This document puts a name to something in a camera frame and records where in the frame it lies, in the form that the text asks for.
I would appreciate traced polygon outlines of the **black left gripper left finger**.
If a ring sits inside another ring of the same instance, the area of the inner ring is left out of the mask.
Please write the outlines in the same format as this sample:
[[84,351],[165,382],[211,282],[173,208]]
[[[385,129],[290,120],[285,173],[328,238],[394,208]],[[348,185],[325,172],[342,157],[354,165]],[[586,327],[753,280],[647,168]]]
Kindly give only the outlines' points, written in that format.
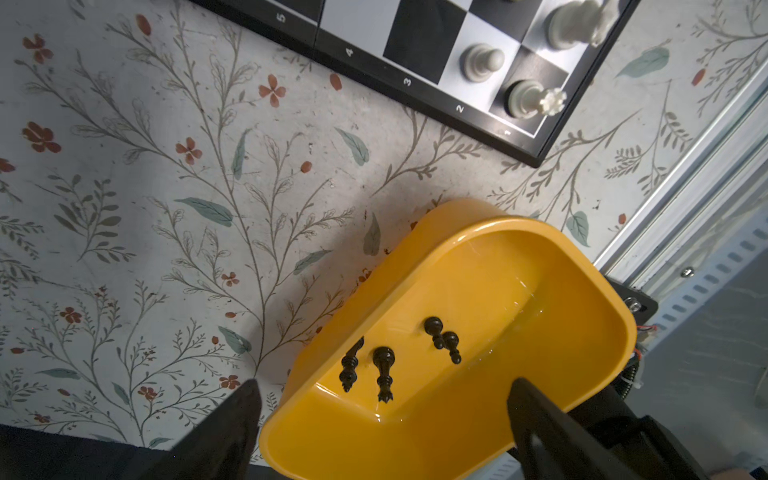
[[262,397],[245,381],[138,479],[244,479],[259,435]]

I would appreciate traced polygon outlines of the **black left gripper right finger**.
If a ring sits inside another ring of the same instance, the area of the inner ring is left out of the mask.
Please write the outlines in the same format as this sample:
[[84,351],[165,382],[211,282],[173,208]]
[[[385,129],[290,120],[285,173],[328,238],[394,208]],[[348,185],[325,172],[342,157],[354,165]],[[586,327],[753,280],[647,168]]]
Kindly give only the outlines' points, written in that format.
[[512,383],[507,411],[526,479],[639,477],[525,378]]

